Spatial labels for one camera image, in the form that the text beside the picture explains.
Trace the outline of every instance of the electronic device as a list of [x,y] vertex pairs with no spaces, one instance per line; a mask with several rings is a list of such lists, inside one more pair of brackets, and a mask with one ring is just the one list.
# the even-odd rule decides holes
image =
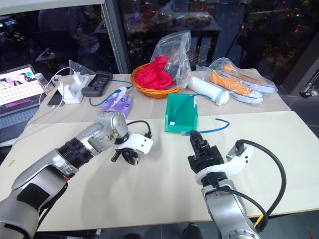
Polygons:
[[95,77],[87,87],[82,88],[82,95],[86,97],[100,97],[104,94],[107,84],[112,80],[112,73],[97,71]]
[[48,106],[58,106],[61,100],[62,100],[62,95],[58,90],[56,90],[52,98],[49,100]]
[[10,195],[0,202],[0,238],[33,238],[48,210],[67,189],[68,180],[83,164],[110,147],[126,160],[130,158],[129,162],[138,163],[139,154],[148,154],[153,145],[151,134],[150,128],[146,136],[129,132],[121,112],[100,112],[93,124],[17,177]]
[[0,142],[17,138],[39,107],[42,87],[34,73],[31,65],[0,73]]

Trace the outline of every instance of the white table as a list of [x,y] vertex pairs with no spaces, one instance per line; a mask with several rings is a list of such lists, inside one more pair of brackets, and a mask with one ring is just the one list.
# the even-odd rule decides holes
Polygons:
[[[204,72],[192,72],[192,74],[200,78],[204,76]],[[114,79],[130,82],[130,74],[114,75]],[[129,84],[125,83],[112,82],[106,90],[104,96],[92,98],[92,103],[96,104],[101,102],[114,90],[126,85],[129,86]],[[188,88],[182,90],[180,93],[194,94],[194,92]],[[133,91],[130,93],[130,96],[132,98],[133,105],[128,116],[129,120],[164,118],[167,99],[154,100],[146,98],[144,94],[136,89],[133,89]],[[51,111],[51,107],[47,105],[50,99],[51,95],[46,97],[46,99],[42,102],[40,109],[34,116],[35,119]],[[290,111],[290,108],[277,93],[266,95],[264,97],[264,102],[259,105],[242,103],[233,98],[230,98],[229,102],[221,107],[203,97],[198,97],[197,102],[199,116]],[[80,104],[65,104],[64,106],[60,107],[57,112],[47,120],[47,123],[94,121],[99,110],[100,107],[90,106],[89,99],[84,97]]]
[[[255,141],[281,160],[287,174],[285,195],[275,214],[319,208],[319,140],[295,112],[267,112],[223,115],[230,126],[203,137],[217,145],[222,156],[238,139]],[[154,145],[139,166],[122,158],[110,161],[108,149],[80,168],[69,181],[68,190],[43,221],[40,231],[85,230],[186,221],[209,220],[201,187],[196,184],[187,157],[193,155],[189,137],[165,133],[163,119],[148,119]],[[47,123],[29,131],[17,142],[0,167],[0,200],[10,193],[15,178],[54,147],[60,147],[91,122]],[[215,116],[198,119],[198,129],[223,125]],[[129,126],[145,133],[143,124]],[[243,171],[231,177],[238,191],[245,193],[265,209],[280,188],[280,174],[274,162],[255,149]],[[249,216],[259,215],[245,202]]]

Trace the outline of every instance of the white cylinder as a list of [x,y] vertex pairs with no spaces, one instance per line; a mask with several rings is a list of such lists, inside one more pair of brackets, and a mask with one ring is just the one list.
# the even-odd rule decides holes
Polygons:
[[217,86],[214,86],[213,84],[203,81],[195,76],[192,77],[188,87],[199,94],[204,94],[211,97],[211,100],[214,101],[218,106],[224,105],[229,100],[228,91],[224,91],[221,88],[218,88]]

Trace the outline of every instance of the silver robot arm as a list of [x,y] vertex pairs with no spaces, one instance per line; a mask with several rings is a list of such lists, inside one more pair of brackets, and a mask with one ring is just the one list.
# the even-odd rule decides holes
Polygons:
[[122,113],[100,112],[92,125],[17,177],[10,195],[0,202],[0,239],[33,238],[39,215],[53,206],[67,189],[68,179],[93,156],[114,147],[117,157],[122,154],[128,163],[136,165],[138,153],[147,154],[152,144],[150,138],[128,131]]
[[239,173],[252,156],[252,146],[245,144],[243,152],[236,153],[234,146],[224,160],[216,146],[210,147],[200,133],[192,130],[190,142],[195,155],[188,161],[196,173],[196,181],[203,185],[202,193],[208,212],[220,230],[222,239],[260,239],[252,222],[247,217],[242,199],[217,188],[236,190],[228,176]]

